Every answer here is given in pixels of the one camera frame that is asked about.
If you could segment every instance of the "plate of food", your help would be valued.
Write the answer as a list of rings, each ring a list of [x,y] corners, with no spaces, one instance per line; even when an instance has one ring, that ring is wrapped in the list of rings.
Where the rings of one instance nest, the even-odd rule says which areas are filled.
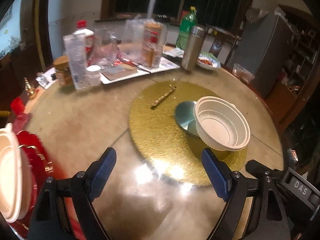
[[[212,53],[201,52],[199,54],[197,65],[201,68],[214,70],[221,68],[220,62]]]

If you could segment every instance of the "round table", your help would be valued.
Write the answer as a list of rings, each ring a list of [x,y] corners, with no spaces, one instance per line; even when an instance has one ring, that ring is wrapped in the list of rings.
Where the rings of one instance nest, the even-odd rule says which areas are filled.
[[[55,83],[36,103],[30,102],[33,116],[26,130],[40,135],[53,166],[67,177],[85,171],[107,147],[116,150],[113,172],[93,202],[112,239],[207,239],[225,205],[211,186],[190,187],[153,177],[131,139],[132,100],[147,86],[167,80],[201,85],[235,104],[251,130],[245,163],[255,159],[283,169],[281,144],[268,111],[254,92],[224,69],[177,69],[80,91]],[[251,177],[245,166],[240,171]],[[250,205],[247,199],[234,239],[242,235]]]

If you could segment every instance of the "green plastic bottle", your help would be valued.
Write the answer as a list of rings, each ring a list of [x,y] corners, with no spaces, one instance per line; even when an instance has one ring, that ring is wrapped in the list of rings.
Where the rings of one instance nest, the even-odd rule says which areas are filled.
[[[190,12],[182,18],[176,47],[183,50],[186,48],[189,33],[192,27],[196,24],[198,24],[196,18],[196,8],[191,6]]]

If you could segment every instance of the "bolt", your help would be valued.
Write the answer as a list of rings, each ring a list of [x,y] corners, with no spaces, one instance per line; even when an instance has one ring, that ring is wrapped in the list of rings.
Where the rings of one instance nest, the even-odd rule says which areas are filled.
[[[270,176],[266,176],[266,181],[267,182],[271,182],[271,177]]]
[[[47,183],[51,183],[51,182],[53,182],[53,177],[47,177],[46,179],[45,179],[45,181],[47,182]]]
[[[236,178],[240,178],[241,173],[239,171],[233,171],[232,172],[232,176],[236,177]]]
[[[85,176],[85,172],[84,171],[79,171],[77,174],[76,174],[77,178],[83,178]]]

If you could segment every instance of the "white bottle with red cap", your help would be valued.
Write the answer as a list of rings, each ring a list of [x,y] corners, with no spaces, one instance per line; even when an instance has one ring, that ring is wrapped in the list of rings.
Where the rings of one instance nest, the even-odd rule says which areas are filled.
[[[88,66],[93,62],[94,32],[87,29],[87,21],[77,21],[77,30],[73,33],[85,35],[85,50],[87,52]]]

